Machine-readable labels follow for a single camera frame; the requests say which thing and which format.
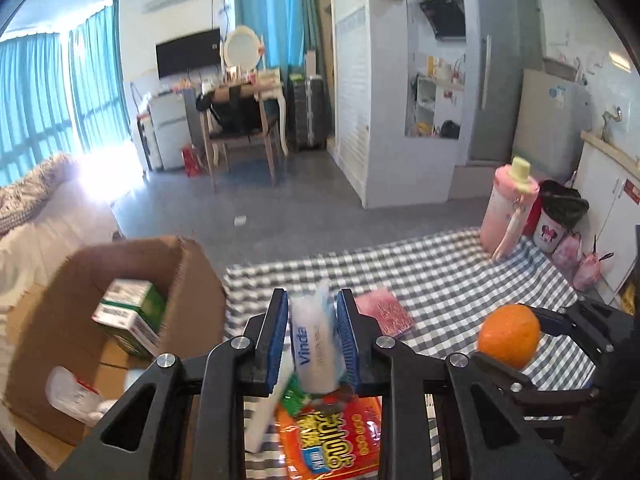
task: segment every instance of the orange snack packaging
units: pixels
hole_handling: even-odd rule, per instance
[[[353,397],[334,414],[307,406],[296,419],[279,405],[276,423],[289,480],[342,480],[378,468],[382,414],[375,397]]]

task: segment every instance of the bottle handle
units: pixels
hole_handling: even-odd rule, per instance
[[[502,257],[502,254],[504,253],[505,248],[511,242],[513,237],[517,234],[517,229],[518,229],[518,226],[520,225],[520,220],[522,219],[522,216],[524,215],[524,211],[526,210],[524,206],[520,205],[521,200],[522,200],[522,196],[519,196],[513,203],[514,212],[511,215],[511,220],[509,221],[509,225],[507,226],[507,231],[504,233],[504,237],[502,238],[500,244],[498,245],[498,247],[494,251],[494,254],[491,257],[492,262],[499,260]]]

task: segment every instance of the faucet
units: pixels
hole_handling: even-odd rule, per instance
[[[602,129],[602,140],[604,140],[607,144],[613,144],[613,138],[611,135],[610,121],[613,119],[617,123],[622,121],[622,110],[619,106],[616,107],[616,114],[612,114],[608,110],[602,114],[602,118],[604,119],[604,128]]]

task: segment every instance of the cardboard box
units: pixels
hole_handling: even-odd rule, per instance
[[[73,254],[48,287],[34,286],[23,295],[7,323],[15,352],[3,402],[20,436],[53,469],[82,440],[86,428],[47,402],[45,384],[52,368],[63,366],[105,399],[117,399],[127,369],[149,364],[126,354],[91,319],[115,278],[148,280],[167,298],[160,353],[185,359],[222,342],[222,283],[192,240],[132,240]]]
[[[166,304],[151,282],[113,280],[92,319],[130,355],[158,357]]]

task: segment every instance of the pink water bottle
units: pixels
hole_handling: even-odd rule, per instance
[[[540,186],[529,175],[530,164],[513,157],[513,162],[495,170],[494,190],[480,228],[480,243],[495,261],[516,247]]]

